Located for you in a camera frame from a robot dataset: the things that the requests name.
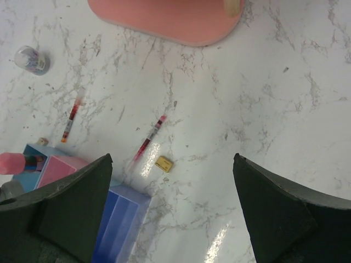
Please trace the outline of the blue glue stick grey cap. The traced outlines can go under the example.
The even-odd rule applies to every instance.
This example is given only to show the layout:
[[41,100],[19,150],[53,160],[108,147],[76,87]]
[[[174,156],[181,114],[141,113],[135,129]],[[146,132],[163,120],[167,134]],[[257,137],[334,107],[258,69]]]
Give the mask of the blue glue stick grey cap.
[[19,180],[11,180],[11,181],[5,182],[1,186],[0,201],[2,202],[11,198],[15,198],[24,193],[25,191],[21,182]]

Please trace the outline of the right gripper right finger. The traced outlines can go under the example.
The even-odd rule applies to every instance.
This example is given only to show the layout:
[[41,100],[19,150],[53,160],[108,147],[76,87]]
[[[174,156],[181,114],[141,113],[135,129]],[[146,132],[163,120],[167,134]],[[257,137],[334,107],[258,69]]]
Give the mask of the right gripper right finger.
[[350,201],[234,156],[237,194],[257,262],[350,262]]

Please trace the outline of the pink cap glue stick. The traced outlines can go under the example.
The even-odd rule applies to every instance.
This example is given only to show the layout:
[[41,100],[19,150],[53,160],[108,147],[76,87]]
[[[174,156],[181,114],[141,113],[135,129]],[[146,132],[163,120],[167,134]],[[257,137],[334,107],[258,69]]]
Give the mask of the pink cap glue stick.
[[24,155],[22,153],[1,153],[1,175],[17,175],[23,172],[42,171],[46,156]]

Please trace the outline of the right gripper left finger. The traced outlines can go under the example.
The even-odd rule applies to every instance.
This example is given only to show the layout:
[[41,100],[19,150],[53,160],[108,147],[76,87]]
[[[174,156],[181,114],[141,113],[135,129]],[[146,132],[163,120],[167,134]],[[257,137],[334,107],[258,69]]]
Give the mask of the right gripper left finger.
[[91,262],[112,176],[106,154],[1,202],[1,262]]

